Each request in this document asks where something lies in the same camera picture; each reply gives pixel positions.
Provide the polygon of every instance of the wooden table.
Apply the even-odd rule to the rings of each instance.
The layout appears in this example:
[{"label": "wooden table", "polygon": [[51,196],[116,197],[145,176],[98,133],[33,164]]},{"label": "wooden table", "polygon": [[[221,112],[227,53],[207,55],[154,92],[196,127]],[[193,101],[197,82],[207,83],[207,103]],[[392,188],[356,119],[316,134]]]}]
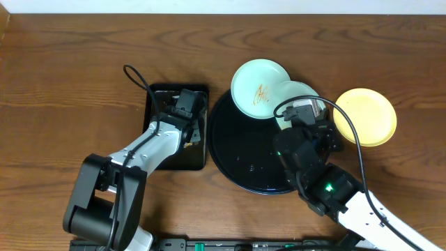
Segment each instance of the wooden table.
[{"label": "wooden table", "polygon": [[[237,68],[272,59],[336,100],[371,88],[397,131],[365,149],[369,186],[393,213],[446,248],[446,17],[367,15],[13,15],[0,47],[0,250],[68,250],[62,217],[82,160],[141,133],[149,82],[205,82],[211,108]],[[358,176],[349,144],[331,161]],[[287,195],[256,195],[212,159],[155,172],[141,225],[189,238],[341,238],[345,229]]]}]

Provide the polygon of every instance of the round black tray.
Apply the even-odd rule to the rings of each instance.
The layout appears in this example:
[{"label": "round black tray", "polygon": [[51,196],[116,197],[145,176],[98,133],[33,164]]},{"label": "round black tray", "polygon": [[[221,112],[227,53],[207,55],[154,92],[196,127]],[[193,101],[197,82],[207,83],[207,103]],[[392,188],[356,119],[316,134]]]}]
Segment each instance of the round black tray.
[{"label": "round black tray", "polygon": [[210,156],[229,180],[246,190],[265,195],[292,192],[272,146],[279,130],[274,118],[253,119],[243,114],[227,91],[210,114]]}]

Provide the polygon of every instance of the white wall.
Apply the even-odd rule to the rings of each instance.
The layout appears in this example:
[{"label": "white wall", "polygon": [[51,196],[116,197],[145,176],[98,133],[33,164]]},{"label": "white wall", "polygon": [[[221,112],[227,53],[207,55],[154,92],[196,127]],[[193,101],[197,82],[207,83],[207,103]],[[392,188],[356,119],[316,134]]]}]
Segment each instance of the white wall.
[{"label": "white wall", "polygon": [[0,0],[10,13],[446,14],[446,0]]}]

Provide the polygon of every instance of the green light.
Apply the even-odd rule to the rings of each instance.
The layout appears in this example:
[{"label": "green light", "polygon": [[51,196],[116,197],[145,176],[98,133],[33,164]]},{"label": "green light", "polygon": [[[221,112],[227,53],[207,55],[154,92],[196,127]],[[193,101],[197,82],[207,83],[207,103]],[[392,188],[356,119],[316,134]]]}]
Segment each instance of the green light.
[{"label": "green light", "polygon": [[327,184],[327,186],[325,187],[325,189],[327,190],[327,192],[331,192],[334,190],[334,188],[332,187],[332,184]]}]

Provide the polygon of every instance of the yellow plate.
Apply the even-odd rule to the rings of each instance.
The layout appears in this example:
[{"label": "yellow plate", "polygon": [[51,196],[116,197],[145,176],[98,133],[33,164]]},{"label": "yellow plate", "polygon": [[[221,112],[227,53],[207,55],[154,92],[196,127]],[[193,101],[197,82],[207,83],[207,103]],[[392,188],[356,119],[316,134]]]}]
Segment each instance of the yellow plate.
[{"label": "yellow plate", "polygon": [[[370,89],[353,89],[342,94],[336,104],[356,128],[361,146],[378,146],[389,140],[397,129],[397,114],[389,100]],[[347,120],[336,109],[334,123],[340,133],[355,143]]]}]

